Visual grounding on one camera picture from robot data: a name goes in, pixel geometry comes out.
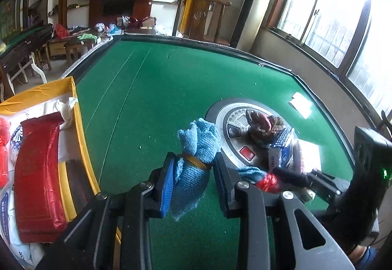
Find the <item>green felt table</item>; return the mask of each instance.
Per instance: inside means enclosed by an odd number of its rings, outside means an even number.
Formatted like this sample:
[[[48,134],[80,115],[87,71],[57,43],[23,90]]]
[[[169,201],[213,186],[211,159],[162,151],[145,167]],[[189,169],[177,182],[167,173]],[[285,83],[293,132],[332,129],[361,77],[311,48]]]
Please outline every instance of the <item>green felt table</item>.
[[[121,38],[84,61],[76,79],[83,126],[101,190],[119,193],[146,180],[168,151],[181,152],[177,131],[225,98],[249,98],[278,112],[297,136],[320,146],[322,170],[350,180],[339,129],[314,95],[283,69],[235,50],[158,37]],[[290,104],[311,100],[304,119]],[[310,209],[324,209],[316,198]],[[154,269],[235,269],[239,220],[223,217],[213,176],[196,210],[176,222],[150,221]]]
[[[43,28],[44,27],[37,27],[37,28],[33,28],[33,29],[29,29],[27,31],[21,32],[20,34],[17,34],[9,42],[6,43],[5,51],[0,54],[0,58],[2,56],[4,56],[6,53],[8,53],[8,51],[11,50],[14,46],[16,46],[19,42],[23,41],[28,36],[35,34],[36,32],[40,31]]]

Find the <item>screw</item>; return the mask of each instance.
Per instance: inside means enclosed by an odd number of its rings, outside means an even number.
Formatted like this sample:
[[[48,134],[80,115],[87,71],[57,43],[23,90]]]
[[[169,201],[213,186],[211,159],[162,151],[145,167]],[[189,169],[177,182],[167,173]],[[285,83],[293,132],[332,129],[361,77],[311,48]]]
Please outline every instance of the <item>screw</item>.
[[[249,188],[249,183],[247,181],[239,181],[237,186],[241,189],[247,189]]]
[[[290,191],[285,191],[282,193],[282,196],[287,199],[287,200],[292,200],[294,198],[294,194],[291,193]]]
[[[152,184],[151,184],[149,181],[143,181],[143,182],[140,183],[140,186],[141,186],[143,189],[149,189],[149,188],[152,187]]]
[[[100,193],[97,193],[97,195],[95,195],[95,198],[98,200],[105,200],[105,199],[107,199],[107,194],[100,192]]]

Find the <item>rubber band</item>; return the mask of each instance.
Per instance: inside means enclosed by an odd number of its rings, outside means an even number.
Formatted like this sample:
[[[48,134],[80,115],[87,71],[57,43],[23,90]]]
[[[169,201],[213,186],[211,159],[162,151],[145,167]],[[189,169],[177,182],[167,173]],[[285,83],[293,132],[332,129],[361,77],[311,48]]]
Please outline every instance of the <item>rubber band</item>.
[[[193,164],[193,166],[203,169],[203,170],[210,170],[211,166],[207,167],[203,162],[199,161],[197,158],[195,158],[193,155],[183,153],[181,155],[183,158],[185,158],[188,162]]]

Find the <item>red plastic wrap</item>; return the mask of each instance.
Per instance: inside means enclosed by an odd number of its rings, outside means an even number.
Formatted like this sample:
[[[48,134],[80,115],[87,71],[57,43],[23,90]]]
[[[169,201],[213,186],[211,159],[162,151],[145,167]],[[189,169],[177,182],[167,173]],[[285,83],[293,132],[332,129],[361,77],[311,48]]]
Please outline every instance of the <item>red plastic wrap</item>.
[[[59,23],[56,24],[55,30],[56,30],[57,38],[59,38],[59,39],[62,39],[62,38],[69,36],[68,31]]]
[[[258,181],[255,185],[256,187],[260,188],[263,192],[269,192],[269,193],[280,192],[278,179],[274,174],[271,173],[267,173],[266,176],[262,180]]]
[[[8,182],[8,151],[7,143],[10,139],[10,123],[0,117],[0,188],[3,188]]]
[[[23,141],[15,165],[15,214],[24,243],[54,242],[66,228],[58,180],[60,112],[21,123]]]

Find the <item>blue towel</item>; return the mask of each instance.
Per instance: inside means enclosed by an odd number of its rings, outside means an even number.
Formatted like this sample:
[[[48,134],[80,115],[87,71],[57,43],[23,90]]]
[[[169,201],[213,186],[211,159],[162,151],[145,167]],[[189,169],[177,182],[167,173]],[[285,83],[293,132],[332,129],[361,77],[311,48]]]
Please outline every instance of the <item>blue towel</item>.
[[[211,164],[220,150],[220,135],[215,124],[202,118],[193,121],[186,131],[179,130],[183,153],[193,155],[199,161]],[[180,158],[174,168],[174,189],[171,211],[177,221],[197,207],[208,185],[210,170],[202,170]]]
[[[257,183],[258,181],[262,180],[267,172],[261,170],[260,168],[254,166],[246,166],[237,169],[238,174],[241,179],[250,181],[252,183]]]

